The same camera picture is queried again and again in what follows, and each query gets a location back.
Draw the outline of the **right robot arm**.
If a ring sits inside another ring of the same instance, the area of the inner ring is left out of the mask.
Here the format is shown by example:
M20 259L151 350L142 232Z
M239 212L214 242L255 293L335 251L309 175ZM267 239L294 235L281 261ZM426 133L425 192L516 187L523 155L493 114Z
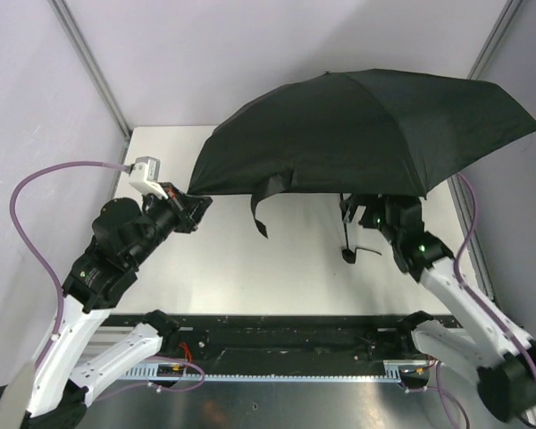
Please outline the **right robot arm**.
M472 383L501 422L536 407L536 339L466 282L458 256L425 229L420 199L352 195L339 206L344 223L362 207L360 225L381 233L398 269L434 295L464 330L452 332L416 312L406 318L415 348Z

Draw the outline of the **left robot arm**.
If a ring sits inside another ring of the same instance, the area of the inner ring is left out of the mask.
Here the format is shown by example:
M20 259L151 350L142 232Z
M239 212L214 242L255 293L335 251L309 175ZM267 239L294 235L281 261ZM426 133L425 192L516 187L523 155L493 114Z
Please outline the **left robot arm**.
M123 340L81 364L97 328L117 307L137 272L171 233L197 229L210 197L170 183L144 192L143 202L116 198L92 224L93 238L63 283L61 331L41 362L0 386L0 428L73 428L102 393L133 366L179 344L179 324L154 310Z

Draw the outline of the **black folding umbrella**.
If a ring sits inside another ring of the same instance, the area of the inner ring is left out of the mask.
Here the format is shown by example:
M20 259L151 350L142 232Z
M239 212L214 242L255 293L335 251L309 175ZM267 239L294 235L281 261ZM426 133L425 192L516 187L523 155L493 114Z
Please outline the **black folding umbrella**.
M449 257L424 229L420 199L536 119L498 84L371 69L328 72L239 108L205 141L188 190L247 195L351 194L411 268Z

